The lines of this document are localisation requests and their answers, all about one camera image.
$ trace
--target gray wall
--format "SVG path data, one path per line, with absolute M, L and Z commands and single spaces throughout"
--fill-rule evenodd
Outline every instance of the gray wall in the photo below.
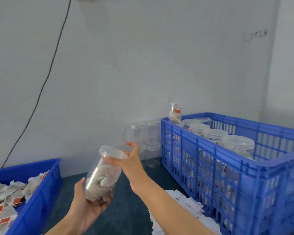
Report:
M 294 128 L 294 0 L 281 0 L 262 121 Z
M 131 121 L 167 116 L 169 102 L 258 120 L 277 2 L 72 0 L 7 166 L 60 157 L 63 176 L 85 172 L 100 145 L 121 144 Z M 34 108 L 67 4 L 0 0 L 0 166 Z

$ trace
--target electrical wire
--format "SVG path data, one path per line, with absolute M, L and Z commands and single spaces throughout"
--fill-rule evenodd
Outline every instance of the electrical wire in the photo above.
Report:
M 50 65 L 50 68 L 49 68 L 49 72 L 48 72 L 47 78 L 45 79 L 45 82 L 43 83 L 43 86 L 42 86 L 42 88 L 41 88 L 41 90 L 40 90 L 40 92 L 39 92 L 39 95 L 38 95 L 38 99 L 37 99 L 37 102 L 36 102 L 35 108 L 34 108 L 32 114 L 31 114 L 31 116 L 30 116 L 30 118 L 29 118 L 29 120 L 28 120 L 28 122 L 27 122 L 27 124 L 26 124 L 26 126 L 25 126 L 25 128 L 24 128 L 24 130 L 23 130 L 23 132 L 21 133 L 21 135 L 19 136 L 19 138 L 16 140 L 16 142 L 15 142 L 14 146 L 12 147 L 12 149 L 11 149 L 9 155 L 8 155 L 7 158 L 5 159 L 5 161 L 4 161 L 4 163 L 3 163 L 2 167 L 1 167 L 1 169 L 4 168 L 6 162 L 8 161 L 8 159 L 9 159 L 9 157 L 10 157 L 12 151 L 13 151 L 13 149 L 15 148 L 16 144 L 19 142 L 20 138 L 23 136 L 25 130 L 27 129 L 27 126 L 29 125 L 29 122 L 31 121 L 31 119 L 32 119 L 32 117 L 33 117 L 33 115 L 34 115 L 34 113 L 35 113 L 35 111 L 36 111 L 36 109 L 37 109 L 37 106 L 38 106 L 38 103 L 39 103 L 39 100 L 40 100 L 41 93 L 43 92 L 43 88 L 45 87 L 46 82 L 47 82 L 47 80 L 48 80 L 48 78 L 49 78 L 49 76 L 50 76 L 51 70 L 52 70 L 53 62 L 54 62 L 54 60 L 55 60 L 55 55 L 57 54 L 58 46 L 59 46 L 60 39 L 61 39 L 61 36 L 62 36 L 62 31 L 63 31 L 64 25 L 65 25 L 65 23 L 66 23 L 66 20 L 67 20 L 67 18 L 68 18 L 68 14 L 69 14 L 70 6 L 71 6 L 71 0 L 69 0 L 69 5 L 68 5 L 68 8 L 67 8 L 66 16 L 65 16 L 64 22 L 63 22 L 62 27 L 61 27 L 60 35 L 59 35 L 59 38 L 58 38 L 57 46 L 56 46 L 56 48 L 55 48 L 55 53 L 54 53 L 53 58 L 52 58 L 52 61 L 51 61 L 51 65 Z

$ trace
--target hand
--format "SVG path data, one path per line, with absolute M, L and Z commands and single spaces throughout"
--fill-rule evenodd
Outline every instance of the hand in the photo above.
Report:
M 121 167 L 126 177 L 129 179 L 130 186 L 134 193 L 138 193 L 139 187 L 144 185 L 144 181 L 149 178 L 143 169 L 139 159 L 139 146 L 134 142 L 126 142 L 133 150 L 125 153 L 129 156 L 127 159 L 118 159 L 114 157 L 105 157 L 108 165 Z
M 75 184 L 74 198 L 67 214 L 69 221 L 73 223 L 75 234 L 83 234 L 94 223 L 94 221 L 101 215 L 110 205 L 113 196 L 103 204 L 98 202 L 91 202 L 85 198 L 82 185 L 85 178 L 82 178 Z

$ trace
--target blue basket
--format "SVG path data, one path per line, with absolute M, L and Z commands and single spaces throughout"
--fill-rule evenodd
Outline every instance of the blue basket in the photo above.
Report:
M 162 164 L 224 235 L 294 231 L 294 129 L 214 113 L 211 128 L 255 141 L 254 160 L 161 119 Z
M 0 169 L 0 182 L 7 185 L 12 180 L 27 183 L 28 178 L 50 170 L 28 203 L 16 208 L 19 215 L 6 235 L 41 234 L 61 189 L 59 162 L 52 159 Z

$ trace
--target forearm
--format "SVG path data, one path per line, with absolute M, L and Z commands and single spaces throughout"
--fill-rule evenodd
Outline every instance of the forearm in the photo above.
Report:
M 152 179 L 146 178 L 144 185 L 144 188 L 139 190 L 138 196 L 143 200 L 165 234 L 213 234 Z
M 74 223 L 69 216 L 65 216 L 45 235 L 78 235 L 78 229 L 74 227 Z

